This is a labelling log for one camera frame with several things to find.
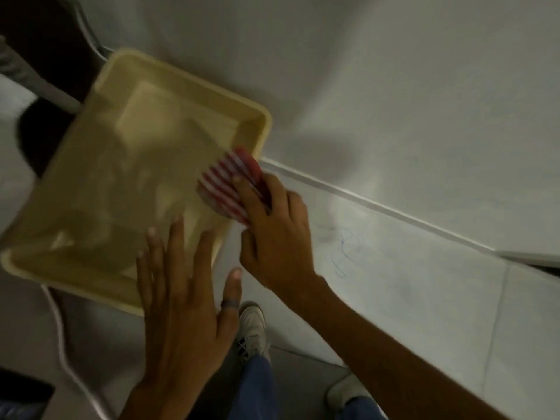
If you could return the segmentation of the white sneaker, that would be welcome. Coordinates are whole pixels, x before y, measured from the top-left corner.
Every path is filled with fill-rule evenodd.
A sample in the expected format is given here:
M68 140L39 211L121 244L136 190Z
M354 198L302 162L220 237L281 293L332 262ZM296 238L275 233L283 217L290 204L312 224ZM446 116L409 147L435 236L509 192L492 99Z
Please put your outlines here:
M325 400L330 409L338 410L345 407L348 402L355 398L368 398L372 400L371 394L358 377L350 373L327 389Z
M267 324L262 309L256 303L242 304L235 342L237 355L242 365L255 356L261 356L270 361Z

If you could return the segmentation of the person's right hand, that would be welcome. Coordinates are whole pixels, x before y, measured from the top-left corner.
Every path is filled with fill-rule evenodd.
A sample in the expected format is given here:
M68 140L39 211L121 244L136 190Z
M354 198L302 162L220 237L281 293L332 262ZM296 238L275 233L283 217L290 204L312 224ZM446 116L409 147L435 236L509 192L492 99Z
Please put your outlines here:
M307 207L302 197L287 190L277 176L264 175L271 196L267 213L249 182L234 178L256 238L258 270L247 270L257 281L288 304L330 292L314 269Z

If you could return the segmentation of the blue jeans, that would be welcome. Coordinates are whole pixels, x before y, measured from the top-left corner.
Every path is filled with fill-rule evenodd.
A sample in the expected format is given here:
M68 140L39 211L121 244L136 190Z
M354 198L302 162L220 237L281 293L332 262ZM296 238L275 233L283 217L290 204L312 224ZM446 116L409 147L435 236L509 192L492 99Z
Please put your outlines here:
M335 420L389 420L379 405L355 398L335 412ZM255 356L242 368L237 394L226 420L278 420L274 377L270 362Z

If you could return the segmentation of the person's left hand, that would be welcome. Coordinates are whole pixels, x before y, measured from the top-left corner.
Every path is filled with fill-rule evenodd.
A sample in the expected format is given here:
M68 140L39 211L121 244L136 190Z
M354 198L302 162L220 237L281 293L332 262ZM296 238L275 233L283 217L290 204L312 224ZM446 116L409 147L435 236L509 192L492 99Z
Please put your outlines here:
M166 247L155 228L147 231L151 302L144 310L146 364L143 379L208 381L224 361L236 333L219 332L212 281L214 235L201 234L191 262L186 256L188 292L169 293Z

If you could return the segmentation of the white curved metal tube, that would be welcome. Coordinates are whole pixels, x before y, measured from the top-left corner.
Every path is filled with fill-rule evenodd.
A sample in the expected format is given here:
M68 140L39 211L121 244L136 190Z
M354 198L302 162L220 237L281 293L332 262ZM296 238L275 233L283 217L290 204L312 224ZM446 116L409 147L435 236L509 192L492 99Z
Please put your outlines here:
M60 368L87 399L100 420L116 420L115 414L107 406L103 398L95 392L90 384L76 371L69 358L66 322L62 307L57 301L54 291L45 284L40 285L40 288L46 298L54 320Z

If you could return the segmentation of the red white striped cloth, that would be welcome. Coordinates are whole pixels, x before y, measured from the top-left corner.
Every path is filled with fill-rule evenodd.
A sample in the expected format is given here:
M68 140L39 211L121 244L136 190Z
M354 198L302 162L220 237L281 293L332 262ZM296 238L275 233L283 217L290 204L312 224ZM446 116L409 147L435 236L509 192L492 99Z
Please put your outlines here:
M270 213L271 196L263 171L256 159L243 147L236 147L221 155L200 174L197 194L218 215L249 225L247 211L234 186L235 176L242 176L249 182L265 211Z

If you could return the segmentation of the person's left forearm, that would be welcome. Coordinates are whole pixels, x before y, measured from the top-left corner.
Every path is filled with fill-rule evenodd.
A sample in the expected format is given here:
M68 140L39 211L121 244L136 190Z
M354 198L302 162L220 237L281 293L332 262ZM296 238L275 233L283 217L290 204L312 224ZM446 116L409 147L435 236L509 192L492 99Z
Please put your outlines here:
M141 380L130 392L118 420L186 420L206 381Z

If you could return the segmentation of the dark flat object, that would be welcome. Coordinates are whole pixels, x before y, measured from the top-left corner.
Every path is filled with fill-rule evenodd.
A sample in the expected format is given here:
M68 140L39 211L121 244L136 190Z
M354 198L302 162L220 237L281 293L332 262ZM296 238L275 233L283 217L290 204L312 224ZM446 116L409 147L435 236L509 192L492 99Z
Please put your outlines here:
M52 384L0 366L0 420L42 420Z

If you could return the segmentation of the dark chair with metal frame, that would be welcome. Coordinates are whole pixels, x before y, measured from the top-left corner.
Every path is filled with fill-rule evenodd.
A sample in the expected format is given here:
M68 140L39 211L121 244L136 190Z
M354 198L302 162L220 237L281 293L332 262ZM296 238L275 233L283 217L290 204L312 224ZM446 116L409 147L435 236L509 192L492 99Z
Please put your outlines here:
M79 102L87 98L99 63L61 0L0 0L0 35L40 77ZM37 178L74 118L40 97L19 116L18 148Z

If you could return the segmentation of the person's right forearm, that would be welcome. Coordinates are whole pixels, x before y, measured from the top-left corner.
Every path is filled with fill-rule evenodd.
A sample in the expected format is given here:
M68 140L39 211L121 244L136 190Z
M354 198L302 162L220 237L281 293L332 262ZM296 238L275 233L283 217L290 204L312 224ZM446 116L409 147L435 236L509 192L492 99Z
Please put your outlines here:
M317 275L277 291L367 388L390 420L509 420L343 302Z

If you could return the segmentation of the beige plastic tray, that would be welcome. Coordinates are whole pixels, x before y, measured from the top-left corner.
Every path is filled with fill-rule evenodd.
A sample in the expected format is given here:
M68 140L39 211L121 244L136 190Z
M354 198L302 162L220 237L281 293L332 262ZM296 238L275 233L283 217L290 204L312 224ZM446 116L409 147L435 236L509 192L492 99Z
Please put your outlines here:
M8 233L13 275L142 316L136 255L183 216L191 255L232 220L207 207L198 179L226 152L258 158L272 126L252 100L132 48L102 67L80 112Z

